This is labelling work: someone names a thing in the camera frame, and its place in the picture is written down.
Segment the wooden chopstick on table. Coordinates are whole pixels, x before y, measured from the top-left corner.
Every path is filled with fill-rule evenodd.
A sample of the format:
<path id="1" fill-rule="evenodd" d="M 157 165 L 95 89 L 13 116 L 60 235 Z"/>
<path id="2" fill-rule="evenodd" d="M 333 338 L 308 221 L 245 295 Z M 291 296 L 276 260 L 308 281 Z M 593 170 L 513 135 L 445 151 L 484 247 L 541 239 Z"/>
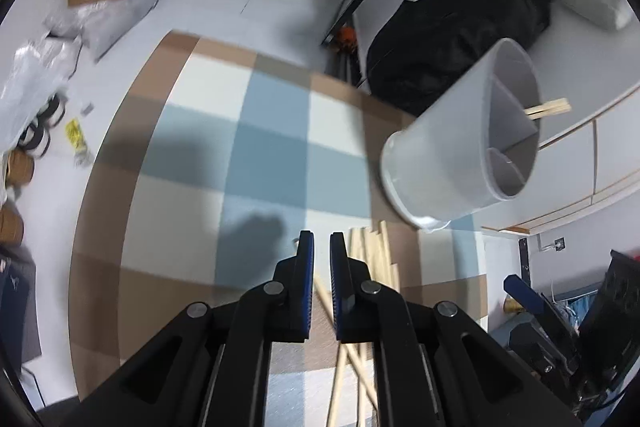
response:
<path id="1" fill-rule="evenodd" d="M 392 254 L 390 253 L 390 234 L 388 234 L 386 221 L 382 220 L 380 222 L 378 231 L 380 231 L 383 257 L 387 270 L 386 281 L 388 286 L 393 287 L 395 291 L 400 291 L 399 267 L 397 263 L 393 262 Z"/>
<path id="2" fill-rule="evenodd" d="M 326 417 L 326 425 L 328 427 L 336 427 L 338 417 L 340 416 L 342 390 L 344 373 L 347 366 L 347 348 L 341 343 L 338 345 L 336 355 L 336 365 L 333 376 L 328 416 Z"/>
<path id="3" fill-rule="evenodd" d="M 317 274 L 314 274 L 314 293 L 318 296 L 321 306 L 324 312 L 326 312 L 326 316 L 328 317 L 329 321 L 331 323 L 334 323 L 332 299 L 329 296 L 329 291 L 327 291 L 324 287 L 321 277 L 319 277 L 319 275 Z M 363 388 L 366 391 L 366 395 L 372 407 L 377 410 L 378 394 L 374 389 L 372 379 L 367 375 L 362 358 L 360 357 L 360 355 L 358 355 L 357 349 L 355 347 L 352 347 L 352 345 L 343 345 L 343 347 L 345 348 L 347 358 L 352 365 L 352 370 L 357 375 L 359 384 L 363 385 Z"/>
<path id="4" fill-rule="evenodd" d="M 369 228 L 352 228 L 349 231 L 348 254 L 368 266 L 372 280 L 380 280 L 382 254 L 378 233 Z"/>

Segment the checkered tablecloth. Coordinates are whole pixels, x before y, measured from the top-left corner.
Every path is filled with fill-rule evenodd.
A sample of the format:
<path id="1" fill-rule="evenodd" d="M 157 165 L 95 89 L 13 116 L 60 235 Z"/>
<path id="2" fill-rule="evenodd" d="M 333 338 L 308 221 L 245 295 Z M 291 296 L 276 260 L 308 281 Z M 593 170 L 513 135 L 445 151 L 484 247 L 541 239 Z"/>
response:
<path id="1" fill-rule="evenodd" d="M 402 295 L 488 319 L 480 229 L 434 234 L 390 207 L 386 139 L 410 116 L 340 80 L 170 32 L 122 100 L 94 161 L 70 262 L 70 356 L 88 395 L 186 305 L 238 299 L 314 234 L 384 225 Z"/>

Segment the grey utensil holder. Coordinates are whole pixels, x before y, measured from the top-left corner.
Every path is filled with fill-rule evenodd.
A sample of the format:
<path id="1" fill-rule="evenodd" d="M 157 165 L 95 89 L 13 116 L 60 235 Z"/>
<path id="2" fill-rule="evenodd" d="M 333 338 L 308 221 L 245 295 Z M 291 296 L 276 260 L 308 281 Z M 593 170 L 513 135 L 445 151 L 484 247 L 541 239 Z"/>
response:
<path id="1" fill-rule="evenodd" d="M 504 38 L 381 153 L 385 194 L 410 225 L 427 231 L 514 199 L 534 169 L 540 102 L 525 50 Z"/>

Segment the chopsticks in holder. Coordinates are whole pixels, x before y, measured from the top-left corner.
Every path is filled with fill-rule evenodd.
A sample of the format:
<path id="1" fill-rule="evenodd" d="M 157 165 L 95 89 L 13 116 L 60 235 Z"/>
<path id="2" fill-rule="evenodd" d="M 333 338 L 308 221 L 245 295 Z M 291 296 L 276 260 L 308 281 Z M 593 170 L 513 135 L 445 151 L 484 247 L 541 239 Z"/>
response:
<path id="1" fill-rule="evenodd" d="M 537 120 L 548 116 L 555 116 L 568 113 L 572 110 L 572 106 L 566 98 L 557 98 L 544 104 L 526 108 L 524 113 L 531 120 Z"/>

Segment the black backpack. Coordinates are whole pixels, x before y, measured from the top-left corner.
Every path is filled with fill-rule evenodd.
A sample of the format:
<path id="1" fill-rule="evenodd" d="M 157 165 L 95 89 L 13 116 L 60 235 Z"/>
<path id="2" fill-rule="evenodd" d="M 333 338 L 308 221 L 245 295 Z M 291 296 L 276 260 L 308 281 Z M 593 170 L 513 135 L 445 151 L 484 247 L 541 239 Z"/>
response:
<path id="1" fill-rule="evenodd" d="M 419 116 L 499 40 L 529 49 L 551 24 L 551 3 L 405 0 L 369 46 L 370 92 Z"/>

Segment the white plastic bag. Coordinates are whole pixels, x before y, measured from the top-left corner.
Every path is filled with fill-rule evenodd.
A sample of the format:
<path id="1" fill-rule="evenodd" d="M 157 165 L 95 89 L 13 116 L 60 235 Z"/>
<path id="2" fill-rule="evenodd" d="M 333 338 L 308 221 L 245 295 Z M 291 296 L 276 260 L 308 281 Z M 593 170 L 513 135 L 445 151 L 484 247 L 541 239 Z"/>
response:
<path id="1" fill-rule="evenodd" d="M 158 0 L 103 0 L 50 13 L 49 33 L 16 49 L 1 80 L 1 150 L 11 150 L 27 125 L 77 69 L 80 51 L 99 59 L 157 5 Z"/>

